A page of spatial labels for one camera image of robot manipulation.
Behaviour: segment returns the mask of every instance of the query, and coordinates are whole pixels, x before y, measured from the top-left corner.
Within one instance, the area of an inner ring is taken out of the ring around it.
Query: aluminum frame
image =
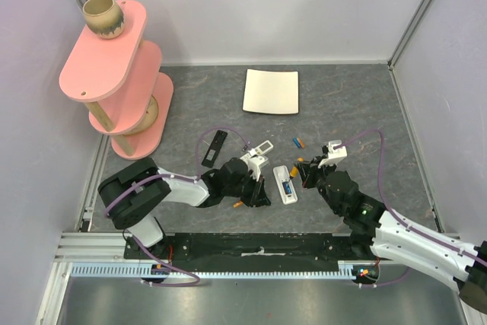
[[[125,240],[119,232],[66,232],[61,236],[55,263],[79,262],[126,262],[124,260]]]
[[[36,325],[54,325],[58,322],[68,288],[72,263],[54,263],[43,300],[37,313]]]
[[[426,12],[430,8],[433,1],[434,0],[420,1],[419,6],[417,7],[414,15],[412,16],[411,21],[408,24],[408,27],[406,28],[403,35],[401,36],[399,43],[397,44],[395,50],[393,51],[392,56],[390,57],[389,62],[387,63],[390,69],[396,66],[397,62],[399,61],[399,58],[404,52],[404,49],[407,47],[409,41],[412,39],[412,36],[414,36],[414,33],[418,29],[418,26],[420,25],[423,17],[425,16]]]
[[[433,195],[431,186],[429,184],[429,182],[430,182],[429,174],[428,174],[428,171],[425,167],[423,155],[422,155],[421,150],[419,148],[419,143],[418,143],[416,131],[414,130],[414,127],[411,123],[411,120],[409,119],[409,114],[408,114],[408,111],[406,109],[406,105],[404,104],[404,99],[403,99],[403,96],[401,94],[399,84],[397,83],[396,76],[394,74],[394,70],[393,69],[389,70],[389,73],[390,73],[390,77],[393,81],[393,86],[394,86],[394,90],[396,91],[397,100],[399,101],[399,107],[401,108],[401,113],[403,114],[404,123],[406,124],[406,129],[407,129],[408,135],[409,135],[409,140],[411,141],[412,150],[414,152],[414,156],[415,156],[416,162],[418,164],[419,173],[421,174],[421,179],[423,181],[423,185],[425,186],[426,196],[428,197],[428,202],[429,202],[429,205],[431,206],[431,210],[433,212],[434,222],[436,223],[438,231],[444,232],[444,227],[441,224],[441,218],[438,217],[438,211],[436,209],[436,201],[434,199],[434,195]]]
[[[101,181],[109,146],[110,137],[108,135],[101,135],[97,153],[94,156],[91,173],[83,192],[80,210],[78,212],[78,221],[74,227],[76,231],[90,231],[94,205],[97,201],[97,187]]]

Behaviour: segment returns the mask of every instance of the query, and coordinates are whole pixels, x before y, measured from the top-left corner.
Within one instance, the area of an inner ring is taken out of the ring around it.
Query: pink shelf tier
[[[136,135],[125,136],[135,151],[131,156],[128,156],[123,152],[118,144],[112,139],[112,148],[118,155],[125,159],[137,160],[148,156],[159,146],[164,124],[166,123],[167,112],[169,111],[170,100],[173,96],[173,90],[173,82],[167,75],[160,72],[152,93],[158,102],[158,118],[152,126],[145,131]]]
[[[159,46],[145,40],[138,48],[123,86],[109,97],[98,101],[115,124],[115,129],[107,132],[90,113],[91,125],[106,135],[122,135],[135,128],[144,118],[161,62]]]
[[[125,82],[144,32],[147,14],[134,0],[117,1],[125,30],[103,40],[84,26],[59,76],[61,90],[77,102],[96,102],[115,93]]]

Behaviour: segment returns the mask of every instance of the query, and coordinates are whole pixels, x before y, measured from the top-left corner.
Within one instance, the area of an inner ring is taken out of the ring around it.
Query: gray floor
[[[384,281],[403,267],[382,266]],[[150,288],[131,278],[70,278],[59,325],[466,325],[458,297],[419,272],[395,285],[350,281],[216,279]]]
[[[273,116],[242,111],[247,69],[299,72],[299,114]],[[270,207],[234,209],[236,199],[225,199],[210,209],[183,204],[160,204],[154,214],[167,232],[347,232],[316,190],[296,184],[298,202],[282,204],[272,168],[292,166],[299,157],[320,155],[321,145],[333,139],[349,139],[365,129],[381,128],[386,136],[384,190],[402,214],[435,228],[406,125],[386,65],[270,65],[199,66],[162,68],[174,83],[174,95],[162,142],[152,154],[159,166],[178,174],[196,173],[194,149],[199,135],[213,126],[233,126],[253,145],[269,139],[274,150],[263,169]],[[200,147],[203,156],[212,140]],[[298,150],[292,138],[306,144]],[[377,193],[377,135],[364,137],[349,148],[339,168],[348,170],[361,191]],[[240,156],[242,143],[229,134],[215,167]],[[103,178],[126,167],[126,161],[110,152]],[[114,231],[97,202],[92,231]]]

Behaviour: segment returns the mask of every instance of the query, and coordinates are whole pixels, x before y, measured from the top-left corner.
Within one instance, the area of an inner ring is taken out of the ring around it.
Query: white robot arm
[[[358,257],[394,260],[423,272],[453,291],[469,306],[487,312],[487,241],[481,247],[430,230],[359,191],[336,164],[346,157],[340,141],[323,146],[323,155],[298,161],[304,188],[317,188],[332,211],[343,217]]]
[[[160,202],[206,208],[232,196],[249,207],[269,206],[260,174],[266,162],[266,157],[248,152],[198,178],[173,174],[144,158],[106,179],[98,192],[115,228],[129,231],[145,247],[152,247],[164,239],[162,227],[150,213]]]

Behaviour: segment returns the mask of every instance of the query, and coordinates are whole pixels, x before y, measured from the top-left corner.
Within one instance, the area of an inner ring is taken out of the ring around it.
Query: purple cable
[[[201,172],[201,170],[202,170],[201,165],[199,163],[199,146],[201,145],[205,136],[208,135],[211,131],[215,131],[216,129],[227,129],[228,131],[235,132],[243,140],[243,142],[245,142],[245,145],[247,147],[250,147],[250,141],[245,139],[236,129],[232,129],[231,127],[217,126],[217,127],[213,127],[211,129],[204,131],[204,133],[202,133],[199,136],[198,142],[196,143],[196,147],[195,147],[195,163],[196,163],[196,171],[197,171],[196,176],[198,177],[198,179],[201,177],[201,173],[202,173]]]
[[[377,283],[373,285],[362,285],[360,288],[379,288],[379,287],[386,287],[387,285],[395,285],[396,283],[399,283],[406,279],[407,276],[411,274],[411,268],[407,268],[406,271],[396,279],[393,279],[392,281],[387,281],[387,282],[382,282],[382,283]]]
[[[156,262],[158,262],[159,264],[161,264],[162,266],[170,269],[172,272],[178,272],[178,273],[181,273],[181,274],[185,274],[189,277],[193,277],[195,279],[194,282],[189,282],[189,283],[153,283],[153,282],[148,282],[148,281],[144,281],[142,280],[146,285],[153,285],[155,287],[192,287],[194,285],[197,285],[201,279],[194,273],[191,273],[191,272],[187,272],[186,270],[184,269],[181,269],[181,268],[176,268],[175,266],[172,266],[170,265],[169,263],[165,263],[163,262],[162,260],[160,260],[159,258],[157,258],[155,255],[153,255],[141,242],[140,240],[135,237],[135,236],[132,236],[132,239],[134,239],[134,241],[137,243],[137,245],[140,247],[140,249],[144,252],[145,255],[147,255],[149,258],[155,260]]]
[[[389,213],[396,219],[396,221],[398,221],[405,228],[408,228],[408,224],[405,221],[403,221],[396,214],[395,210],[391,207],[391,205],[387,201],[386,196],[384,195],[384,191],[382,189],[382,175],[383,175],[383,164],[382,163],[383,163],[383,159],[384,159],[384,150],[385,150],[385,145],[386,145],[385,140],[384,140],[384,134],[382,133],[382,131],[380,131],[379,129],[368,129],[366,131],[363,131],[363,132],[359,133],[353,139],[348,140],[348,141],[345,141],[345,142],[343,142],[342,144],[340,144],[338,146],[335,146],[333,148],[333,150],[336,150],[337,148],[341,148],[343,146],[348,146],[348,145],[352,144],[353,142],[357,141],[359,138],[361,138],[361,137],[363,137],[365,135],[368,135],[369,133],[372,133],[372,132],[377,132],[379,134],[379,136],[380,136],[379,168],[377,170],[377,189],[379,190],[379,196],[382,199],[382,202],[383,202],[384,206],[386,206],[387,211],[389,211]],[[425,232],[419,230],[418,228],[414,228],[413,226],[410,226],[408,229],[410,231],[418,234],[419,236],[424,237],[425,239],[428,239],[430,241],[433,241],[434,243],[439,244],[442,247],[446,247],[447,249],[452,250],[455,253],[458,253],[460,255],[464,255],[464,256],[466,256],[466,257],[468,257],[470,259],[473,259],[477,263],[480,263],[483,266],[487,267],[487,261],[478,258],[476,255],[474,255],[472,253],[468,253],[466,251],[463,251],[463,249],[460,249],[459,247],[456,247],[456,246],[451,245],[449,243],[445,243],[445,242],[437,239],[436,237],[432,237],[431,235],[426,234]]]
[[[130,188],[128,188],[124,193],[122,193],[120,196],[116,197],[113,200],[113,202],[111,202],[105,208],[105,212],[103,214],[106,217],[108,217],[110,215],[110,211],[113,209],[113,207],[115,207],[116,205],[118,205],[120,203],[120,201],[122,201],[122,199],[124,199],[125,197],[127,197],[130,193],[132,193],[133,191],[135,191],[137,188],[140,188],[144,184],[149,183],[149,182],[151,182],[153,180],[156,180],[156,179],[171,178],[172,176],[173,176],[173,179],[184,180],[185,182],[191,182],[192,183],[192,182],[195,181],[195,179],[193,179],[193,178],[182,177],[180,175],[175,175],[175,174],[157,174],[157,175],[151,175],[150,177],[147,177],[147,178],[141,180],[137,184],[134,184],[133,186],[131,186]]]

